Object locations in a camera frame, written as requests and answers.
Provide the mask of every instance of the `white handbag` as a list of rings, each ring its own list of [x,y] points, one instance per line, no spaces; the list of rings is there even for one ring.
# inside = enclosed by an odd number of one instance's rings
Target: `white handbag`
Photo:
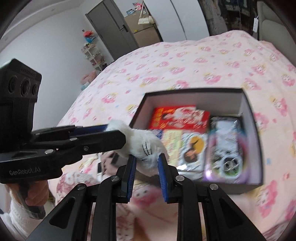
[[[141,9],[141,13],[140,13],[140,18],[139,18],[139,21],[138,21],[138,24],[154,24],[154,19],[152,18],[152,16],[148,13],[147,9],[146,12],[148,14],[148,17],[145,17],[143,18],[143,9],[144,9],[144,1],[143,1],[143,4],[142,4],[142,9]]]

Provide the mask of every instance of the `open box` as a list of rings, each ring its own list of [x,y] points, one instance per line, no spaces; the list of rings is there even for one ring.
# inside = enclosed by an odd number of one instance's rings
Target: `open box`
[[[135,113],[130,127],[148,129],[153,110],[164,106],[196,106],[206,110],[212,116],[236,116],[242,120],[247,142],[247,161],[250,170],[245,184],[217,183],[227,194],[241,194],[253,190],[263,184],[262,150],[256,123],[247,96],[237,88],[196,88],[146,93]],[[159,182],[158,177],[146,177],[141,174],[139,179],[150,183]],[[213,182],[202,179],[193,180],[208,185]]]

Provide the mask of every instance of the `snack package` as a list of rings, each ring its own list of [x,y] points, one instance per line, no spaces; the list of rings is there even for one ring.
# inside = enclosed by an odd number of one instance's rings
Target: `snack package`
[[[150,129],[184,129],[205,133],[210,113],[195,106],[159,107],[154,110]]]
[[[157,129],[151,131],[154,135],[161,139],[163,145],[167,149],[170,157],[168,164],[176,167],[178,165],[179,152],[181,148],[182,131]]]
[[[245,183],[249,177],[246,139],[238,118],[213,117],[209,134],[204,179]]]
[[[205,165],[207,134],[185,132],[182,134],[182,144],[177,166],[179,174],[188,172],[194,179],[201,178]]]

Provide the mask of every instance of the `price tag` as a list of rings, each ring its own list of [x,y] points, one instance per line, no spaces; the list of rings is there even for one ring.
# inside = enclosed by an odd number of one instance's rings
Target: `price tag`
[[[257,33],[257,31],[258,31],[258,24],[259,24],[258,17],[254,18],[253,32],[255,32],[255,33]]]

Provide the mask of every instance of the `hanging clothes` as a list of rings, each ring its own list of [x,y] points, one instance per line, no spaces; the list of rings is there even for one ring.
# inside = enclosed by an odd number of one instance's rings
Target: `hanging clothes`
[[[210,35],[218,35],[228,31],[224,18],[221,16],[219,0],[202,0]]]

